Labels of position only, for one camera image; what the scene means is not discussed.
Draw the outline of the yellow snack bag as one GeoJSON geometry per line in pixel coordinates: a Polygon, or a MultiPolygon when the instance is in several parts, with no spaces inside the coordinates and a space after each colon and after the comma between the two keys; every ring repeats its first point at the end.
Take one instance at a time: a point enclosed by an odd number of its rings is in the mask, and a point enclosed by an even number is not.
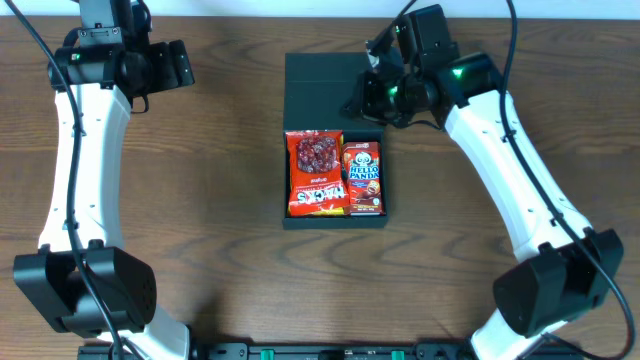
{"type": "Polygon", "coordinates": [[[318,212],[318,214],[320,216],[344,216],[345,211],[343,207],[340,207],[340,208],[321,210],[318,212]]]}

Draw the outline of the red Hacks candy bag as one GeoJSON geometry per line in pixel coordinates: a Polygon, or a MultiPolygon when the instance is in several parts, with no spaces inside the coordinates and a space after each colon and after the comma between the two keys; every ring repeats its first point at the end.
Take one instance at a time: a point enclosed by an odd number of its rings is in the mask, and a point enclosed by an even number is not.
{"type": "Polygon", "coordinates": [[[321,210],[349,205],[342,178],[341,131],[290,131],[285,133],[289,155],[291,217],[320,216],[321,210]]]}

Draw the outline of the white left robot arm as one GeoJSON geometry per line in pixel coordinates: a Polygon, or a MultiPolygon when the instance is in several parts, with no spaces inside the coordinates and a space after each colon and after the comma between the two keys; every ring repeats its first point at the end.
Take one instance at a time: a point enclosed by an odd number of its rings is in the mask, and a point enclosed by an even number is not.
{"type": "Polygon", "coordinates": [[[96,338],[107,355],[187,359],[189,328],[157,302],[155,275],[129,254],[121,230],[121,155],[135,98],[194,82],[182,41],[88,42],[49,66],[58,116],[51,206],[35,253],[14,281],[59,333],[96,338]]]}

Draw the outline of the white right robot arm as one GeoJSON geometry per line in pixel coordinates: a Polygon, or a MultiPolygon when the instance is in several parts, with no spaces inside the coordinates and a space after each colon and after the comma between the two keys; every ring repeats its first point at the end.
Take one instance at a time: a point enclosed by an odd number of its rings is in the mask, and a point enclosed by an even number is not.
{"type": "Polygon", "coordinates": [[[623,245],[596,231],[565,197],[521,126],[507,69],[483,53],[419,61],[370,58],[346,112],[406,128],[428,111],[434,128],[464,152],[496,205],[516,258],[495,280],[495,311],[471,337],[476,359],[522,359],[608,296],[628,307],[615,282],[623,245]]]}

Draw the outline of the red Hello Panda box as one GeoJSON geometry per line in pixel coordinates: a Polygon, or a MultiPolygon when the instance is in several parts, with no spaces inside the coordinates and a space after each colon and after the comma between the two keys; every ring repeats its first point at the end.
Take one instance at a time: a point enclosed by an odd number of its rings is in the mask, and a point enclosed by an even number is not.
{"type": "Polygon", "coordinates": [[[348,214],[377,216],[384,213],[381,157],[378,142],[348,142],[342,148],[349,197],[348,214]]]}

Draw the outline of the dark green box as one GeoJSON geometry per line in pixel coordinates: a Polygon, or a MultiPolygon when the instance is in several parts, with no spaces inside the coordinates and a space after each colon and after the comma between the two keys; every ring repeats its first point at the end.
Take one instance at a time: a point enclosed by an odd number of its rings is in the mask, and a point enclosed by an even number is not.
{"type": "Polygon", "coordinates": [[[343,107],[350,100],[359,74],[369,69],[363,53],[287,53],[283,131],[341,130],[346,142],[380,145],[382,215],[283,216],[285,230],[378,229],[388,222],[386,148],[384,128],[361,118],[350,118],[343,107]]]}

